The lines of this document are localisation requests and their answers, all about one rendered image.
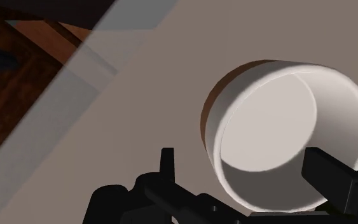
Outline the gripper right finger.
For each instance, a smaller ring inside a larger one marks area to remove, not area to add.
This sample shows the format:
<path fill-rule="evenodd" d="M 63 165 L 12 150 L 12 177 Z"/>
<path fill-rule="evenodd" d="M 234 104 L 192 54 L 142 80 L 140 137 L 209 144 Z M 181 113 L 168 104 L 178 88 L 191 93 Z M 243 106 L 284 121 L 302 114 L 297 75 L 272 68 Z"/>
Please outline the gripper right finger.
<path fill-rule="evenodd" d="M 358 171 L 320 148 L 305 150 L 302 177 L 327 202 L 321 205 L 328 214 L 358 224 Z"/>

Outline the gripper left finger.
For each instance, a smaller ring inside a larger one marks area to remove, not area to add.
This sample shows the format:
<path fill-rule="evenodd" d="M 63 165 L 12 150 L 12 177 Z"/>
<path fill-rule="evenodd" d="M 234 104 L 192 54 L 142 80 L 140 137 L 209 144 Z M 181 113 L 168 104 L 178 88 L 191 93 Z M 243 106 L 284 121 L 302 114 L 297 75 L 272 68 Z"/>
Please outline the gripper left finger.
<path fill-rule="evenodd" d="M 194 195 L 175 183 L 174 149 L 162 148 L 158 172 L 141 174 L 131 190 L 96 189 L 82 224 L 247 224 L 247 217 L 207 193 Z"/>

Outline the white round bowl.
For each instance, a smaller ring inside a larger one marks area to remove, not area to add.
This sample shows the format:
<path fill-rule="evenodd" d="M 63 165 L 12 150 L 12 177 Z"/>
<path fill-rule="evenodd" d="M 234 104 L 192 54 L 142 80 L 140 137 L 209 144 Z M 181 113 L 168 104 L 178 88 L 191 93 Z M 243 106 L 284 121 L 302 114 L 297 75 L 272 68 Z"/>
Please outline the white round bowl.
<path fill-rule="evenodd" d="M 358 86 L 322 65 L 250 62 L 212 89 L 201 135 L 236 202 L 252 211 L 307 211 L 325 202 L 301 176 L 307 147 L 358 170 Z"/>

